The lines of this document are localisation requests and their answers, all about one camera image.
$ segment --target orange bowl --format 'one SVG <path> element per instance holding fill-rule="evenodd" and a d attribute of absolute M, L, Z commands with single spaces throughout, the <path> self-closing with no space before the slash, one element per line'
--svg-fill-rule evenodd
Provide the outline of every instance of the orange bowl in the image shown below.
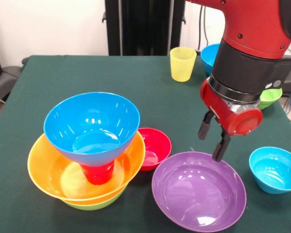
<path fill-rule="evenodd" d="M 54 198 L 98 204 L 125 189 L 141 168 L 145 152 L 144 141 L 137 132 L 127 149 L 115 159 L 111 179 L 94 185 L 87 181 L 79 164 L 60 154 L 42 134 L 29 153 L 28 173 L 41 191 Z"/>

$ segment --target cup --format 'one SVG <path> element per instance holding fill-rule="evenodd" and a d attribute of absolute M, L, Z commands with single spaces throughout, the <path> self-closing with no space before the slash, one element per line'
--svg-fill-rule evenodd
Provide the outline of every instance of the cup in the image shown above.
<path fill-rule="evenodd" d="M 176 47 L 170 51 L 171 77 L 177 82 L 188 81 L 191 77 L 196 52 L 187 47 Z"/>
<path fill-rule="evenodd" d="M 112 177 L 114 160 L 103 166 L 85 166 L 80 164 L 88 182 L 100 185 L 108 182 Z"/>

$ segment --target green tablecloth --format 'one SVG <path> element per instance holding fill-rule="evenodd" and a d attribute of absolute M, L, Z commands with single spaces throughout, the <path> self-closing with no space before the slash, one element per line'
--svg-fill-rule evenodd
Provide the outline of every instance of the green tablecloth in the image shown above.
<path fill-rule="evenodd" d="M 0 116 L 0 232 L 187 232 L 159 210 L 151 193 L 152 172 L 140 172 L 111 206 L 93 212 L 73 209 L 42 193 L 27 173 L 27 156 L 43 132 L 48 111 L 75 94 L 106 91 L 132 100 L 141 127 L 167 133 L 172 154 L 212 153 L 220 140 L 214 122 L 205 141 L 197 132 L 206 112 L 199 97 L 205 75 L 199 58 L 187 83 L 170 77 L 168 57 L 33 56 Z M 250 173 L 250 153 L 262 146 L 291 152 L 291 125 L 279 103 L 264 111 L 261 126 L 232 138 L 224 159 L 241 176 L 247 191 L 242 218 L 224 232 L 291 232 L 291 193 L 261 191 Z"/>

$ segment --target white wall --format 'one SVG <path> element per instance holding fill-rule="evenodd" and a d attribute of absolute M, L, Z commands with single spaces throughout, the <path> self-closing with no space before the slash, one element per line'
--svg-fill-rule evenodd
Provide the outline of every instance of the white wall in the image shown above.
<path fill-rule="evenodd" d="M 104 0 L 0 0 L 0 62 L 33 54 L 108 55 Z"/>
<path fill-rule="evenodd" d="M 200 5 L 186 2 L 185 3 L 185 17 L 186 25 L 182 24 L 181 28 L 181 46 L 187 46 L 193 49 L 198 47 L 198 22 L 199 22 Z M 220 43 L 225 27 L 224 15 L 221 11 L 206 8 L 206 32 L 209 44 Z M 202 29 L 202 43 L 201 49 L 206 46 L 206 40 Z"/>

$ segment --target light blue bowl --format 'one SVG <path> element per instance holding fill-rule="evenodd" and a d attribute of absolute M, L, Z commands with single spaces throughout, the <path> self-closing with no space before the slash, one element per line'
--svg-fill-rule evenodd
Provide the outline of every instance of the light blue bowl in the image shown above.
<path fill-rule="evenodd" d="M 139 111 L 130 100 L 91 92 L 57 104 L 44 121 L 44 133 L 67 158 L 86 166 L 102 166 L 127 148 L 139 124 Z"/>
<path fill-rule="evenodd" d="M 250 155 L 250 169 L 260 188 L 270 194 L 291 191 L 291 153 L 276 147 L 262 147 Z"/>
<path fill-rule="evenodd" d="M 200 56 L 203 61 L 203 65 L 207 75 L 209 76 L 212 72 L 215 57 L 217 56 L 220 44 L 213 44 L 205 47 Z"/>

